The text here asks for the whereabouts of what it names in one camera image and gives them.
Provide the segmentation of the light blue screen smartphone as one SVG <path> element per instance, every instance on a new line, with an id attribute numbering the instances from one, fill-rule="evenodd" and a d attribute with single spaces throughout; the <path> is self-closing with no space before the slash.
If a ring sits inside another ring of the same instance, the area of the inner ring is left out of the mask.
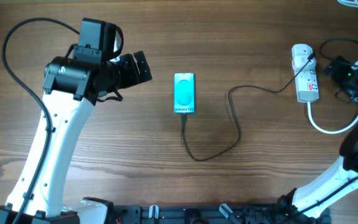
<path id="1" fill-rule="evenodd" d="M 174 113 L 195 112 L 195 75 L 194 73 L 174 74 Z"/>

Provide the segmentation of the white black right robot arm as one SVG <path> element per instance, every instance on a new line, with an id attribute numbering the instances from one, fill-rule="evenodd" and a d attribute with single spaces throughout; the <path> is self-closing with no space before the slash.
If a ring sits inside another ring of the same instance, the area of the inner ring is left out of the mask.
<path id="1" fill-rule="evenodd" d="M 342 56 L 331 60 L 324 73 L 347 94 L 358 98 L 358 61 Z M 358 122 L 345 137 L 339 157 L 312 182 L 282 195 L 271 214 L 272 223 L 324 223 L 323 212 L 358 189 Z"/>

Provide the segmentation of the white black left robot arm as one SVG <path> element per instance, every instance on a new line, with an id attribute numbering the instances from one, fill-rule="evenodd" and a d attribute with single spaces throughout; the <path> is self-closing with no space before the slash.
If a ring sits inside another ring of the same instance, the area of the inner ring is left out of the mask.
<path id="1" fill-rule="evenodd" d="M 151 80 L 143 52 L 123 54 L 119 26 L 84 18 L 78 42 L 44 72 L 42 112 L 23 171 L 4 205 L 0 223 L 119 223 L 114 204 L 85 197 L 63 204 L 76 143 L 96 103 L 122 101 L 119 90 Z"/>

